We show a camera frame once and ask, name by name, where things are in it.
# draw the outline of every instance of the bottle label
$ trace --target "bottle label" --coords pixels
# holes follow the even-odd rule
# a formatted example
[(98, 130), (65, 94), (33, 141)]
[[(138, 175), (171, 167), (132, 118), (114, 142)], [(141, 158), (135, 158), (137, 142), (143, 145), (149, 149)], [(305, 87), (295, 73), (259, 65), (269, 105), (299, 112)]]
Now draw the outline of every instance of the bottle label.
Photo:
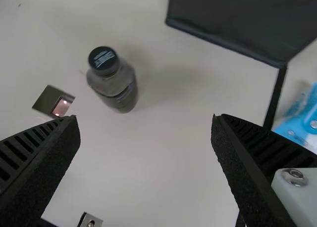
[(129, 106), (130, 103), (133, 104), (135, 102), (135, 100), (137, 99), (137, 92), (137, 83), (136, 80), (134, 80), (116, 96), (105, 96), (100, 93), (98, 94), (109, 107), (121, 109)]
[(96, 68), (99, 68), (102, 64), (104, 64), (107, 60), (114, 58), (115, 55), (113, 54), (112, 51), (102, 51), (100, 52), (97, 56), (94, 58), (94, 62), (96, 65)]

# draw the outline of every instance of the black foam pad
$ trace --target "black foam pad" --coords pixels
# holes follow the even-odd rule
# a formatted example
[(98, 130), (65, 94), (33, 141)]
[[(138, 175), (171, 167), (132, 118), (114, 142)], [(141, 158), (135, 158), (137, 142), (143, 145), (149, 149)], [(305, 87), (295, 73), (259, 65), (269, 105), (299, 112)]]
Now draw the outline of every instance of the black foam pad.
[(34, 227), (80, 146), (75, 116), (0, 142), (0, 226)]
[(211, 143), (248, 227), (294, 227), (270, 184), (281, 168), (317, 167), (317, 156), (229, 115), (212, 119)]

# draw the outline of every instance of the metal bracket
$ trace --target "metal bracket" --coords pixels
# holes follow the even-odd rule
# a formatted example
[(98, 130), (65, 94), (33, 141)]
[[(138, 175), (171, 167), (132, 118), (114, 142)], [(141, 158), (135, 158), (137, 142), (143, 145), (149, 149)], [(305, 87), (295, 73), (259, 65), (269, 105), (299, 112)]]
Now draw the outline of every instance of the metal bracket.
[(86, 212), (81, 216), (78, 227), (102, 227), (103, 220)]

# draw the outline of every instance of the white table surface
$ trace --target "white table surface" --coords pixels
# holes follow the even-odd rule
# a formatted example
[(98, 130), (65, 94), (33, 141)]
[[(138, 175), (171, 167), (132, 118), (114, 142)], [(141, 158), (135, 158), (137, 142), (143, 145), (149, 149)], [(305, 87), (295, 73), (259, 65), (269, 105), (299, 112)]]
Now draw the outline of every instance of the white table surface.
[[(81, 147), (43, 214), (59, 227), (77, 226), (85, 211), (105, 227), (235, 224), (212, 115), (262, 125), (278, 70), (167, 27), (167, 4), (0, 0), (0, 138), (49, 120), (31, 109), (46, 85), (76, 96), (68, 115), (77, 115)], [(136, 69), (140, 100), (128, 114), (86, 85), (87, 57), (100, 45)]]

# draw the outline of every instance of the black panel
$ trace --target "black panel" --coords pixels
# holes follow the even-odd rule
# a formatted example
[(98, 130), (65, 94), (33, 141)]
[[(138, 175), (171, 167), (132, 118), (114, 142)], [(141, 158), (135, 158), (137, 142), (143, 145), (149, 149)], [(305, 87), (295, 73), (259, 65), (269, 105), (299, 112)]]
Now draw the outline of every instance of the black panel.
[(276, 68), (317, 36), (317, 0), (169, 0), (166, 23)]

